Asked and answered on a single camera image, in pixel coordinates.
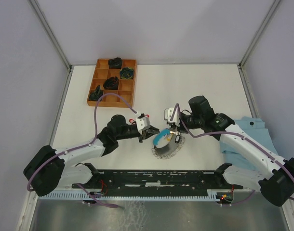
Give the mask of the black tag key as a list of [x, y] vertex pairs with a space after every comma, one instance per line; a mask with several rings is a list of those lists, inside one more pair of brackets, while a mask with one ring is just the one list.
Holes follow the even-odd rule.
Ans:
[[179, 143], [181, 141], [181, 136], [180, 135], [177, 135], [174, 142], [175, 143]]

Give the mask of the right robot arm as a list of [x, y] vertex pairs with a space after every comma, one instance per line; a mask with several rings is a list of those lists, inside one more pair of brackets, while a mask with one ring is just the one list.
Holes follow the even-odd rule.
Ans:
[[247, 170], [225, 163], [214, 176], [217, 187], [231, 184], [259, 191], [275, 206], [294, 200], [294, 158], [287, 160], [257, 142], [229, 116], [215, 113], [204, 96], [193, 97], [188, 104], [191, 109], [188, 115], [181, 112], [178, 104], [164, 111], [164, 119], [177, 137], [181, 133], [191, 134], [192, 129], [202, 129], [203, 134], [191, 134], [191, 137], [212, 136], [232, 147], [256, 168]]

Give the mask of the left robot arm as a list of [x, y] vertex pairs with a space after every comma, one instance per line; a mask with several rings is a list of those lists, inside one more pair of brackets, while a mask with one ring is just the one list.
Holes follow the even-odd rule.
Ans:
[[80, 162], [112, 153], [119, 140], [138, 138], [143, 142], [159, 133], [144, 114], [130, 124], [124, 116], [114, 115], [95, 138], [84, 144], [59, 150], [50, 145], [41, 147], [23, 171], [28, 180], [27, 190], [45, 196], [57, 187], [74, 183], [93, 188], [99, 183], [99, 175], [88, 166], [79, 165]]

